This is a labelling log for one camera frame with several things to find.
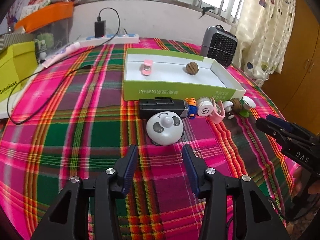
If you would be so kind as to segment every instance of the toothpaste tube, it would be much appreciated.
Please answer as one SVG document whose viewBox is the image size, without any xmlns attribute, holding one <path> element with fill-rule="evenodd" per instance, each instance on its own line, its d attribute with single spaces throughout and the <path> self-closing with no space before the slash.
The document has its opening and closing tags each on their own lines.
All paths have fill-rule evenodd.
<svg viewBox="0 0 320 240">
<path fill-rule="evenodd" d="M 55 64 L 59 60 L 63 59 L 64 57 L 74 53 L 75 51 L 80 49 L 80 43 L 79 42 L 74 42 L 66 47 L 60 49 L 58 52 L 53 54 L 52 56 L 49 56 L 45 59 L 45 62 L 42 63 L 42 66 L 45 68 L 50 67 L 51 65 Z"/>
</svg>

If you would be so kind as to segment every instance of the metal screw head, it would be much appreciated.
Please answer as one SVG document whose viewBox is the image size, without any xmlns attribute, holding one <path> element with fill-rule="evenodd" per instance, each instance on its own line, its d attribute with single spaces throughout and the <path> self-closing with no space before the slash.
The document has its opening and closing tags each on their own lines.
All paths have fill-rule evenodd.
<svg viewBox="0 0 320 240">
<path fill-rule="evenodd" d="M 80 180 L 80 178 L 78 176 L 74 176 L 71 178 L 72 183 L 77 183 L 79 180 Z"/>
<path fill-rule="evenodd" d="M 114 168 L 109 168 L 106 170 L 106 174 L 114 174 L 116 172 L 116 170 Z"/>
<path fill-rule="evenodd" d="M 215 174 L 215 173 L 216 173 L 216 170 L 215 170 L 214 168 L 207 168 L 207 169 L 206 169 L 206 172 L 207 172 L 208 174 Z"/>
<path fill-rule="evenodd" d="M 250 181 L 250 180 L 251 180 L 251 178 L 250 178 L 249 175 L 243 175 L 243 176 L 242 176 L 242 179 L 243 179 L 244 181 Z"/>
</svg>

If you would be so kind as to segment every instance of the human hand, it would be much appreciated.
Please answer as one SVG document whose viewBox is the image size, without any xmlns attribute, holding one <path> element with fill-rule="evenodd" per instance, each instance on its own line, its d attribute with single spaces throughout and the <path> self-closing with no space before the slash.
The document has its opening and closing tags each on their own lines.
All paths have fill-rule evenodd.
<svg viewBox="0 0 320 240">
<path fill-rule="evenodd" d="M 292 191 L 293 196 L 298 195 L 298 193 L 301 191 L 302 189 L 302 183 L 301 183 L 301 175 L 302 175 L 302 167 L 298 167 L 294 173 L 293 173 L 293 177 L 295 178 L 294 180 L 294 188 Z M 310 195 L 313 194 L 318 194 L 320 193 L 320 180 L 317 180 L 314 184 L 312 184 L 309 189 L 308 189 L 308 193 Z"/>
</svg>

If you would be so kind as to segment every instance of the plaid bedsheet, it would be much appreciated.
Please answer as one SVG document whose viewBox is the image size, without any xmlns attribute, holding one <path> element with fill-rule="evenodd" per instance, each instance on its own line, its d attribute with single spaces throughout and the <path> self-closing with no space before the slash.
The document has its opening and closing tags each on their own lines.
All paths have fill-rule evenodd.
<svg viewBox="0 0 320 240">
<path fill-rule="evenodd" d="M 31 121 L 21 126 L 9 122 L 5 128 L 0 142 L 0 205 L 22 237 L 30 239 L 69 178 L 97 176 L 124 156 L 130 144 L 139 146 L 139 160 L 132 190 L 117 202 L 124 240 L 198 238 L 205 201 L 191 192 L 181 157 L 185 143 L 225 175 L 249 174 L 283 210 L 292 198 L 295 163 L 281 155 L 275 141 L 254 125 L 258 117 L 280 116 L 272 101 L 240 70 L 230 67 L 228 71 L 257 105 L 250 117 L 236 116 L 218 125 L 208 118 L 184 119 L 183 138 L 174 145 L 156 147 L 144 133 L 146 121 L 138 118 L 138 102 L 122 99 L 125 52 L 132 47 L 194 54 L 200 50 L 192 44 L 160 39 L 105 45 L 39 74 L 15 108 L 13 118 L 25 119 L 66 73 L 81 65 L 95 66 L 70 75 Z M 229 198 L 227 219 L 231 214 Z M 90 215 L 91 238 L 92 219 Z"/>
</svg>

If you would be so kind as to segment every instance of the yellow-green box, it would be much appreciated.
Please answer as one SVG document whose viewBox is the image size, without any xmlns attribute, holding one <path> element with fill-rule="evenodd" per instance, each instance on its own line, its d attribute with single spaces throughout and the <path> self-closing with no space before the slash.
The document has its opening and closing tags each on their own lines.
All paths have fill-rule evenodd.
<svg viewBox="0 0 320 240">
<path fill-rule="evenodd" d="M 38 63 L 34 41 L 18 43 L 0 54 L 0 102 L 5 100 L 20 80 L 31 75 Z M 13 93 L 20 91 L 28 80 L 19 84 Z"/>
</svg>

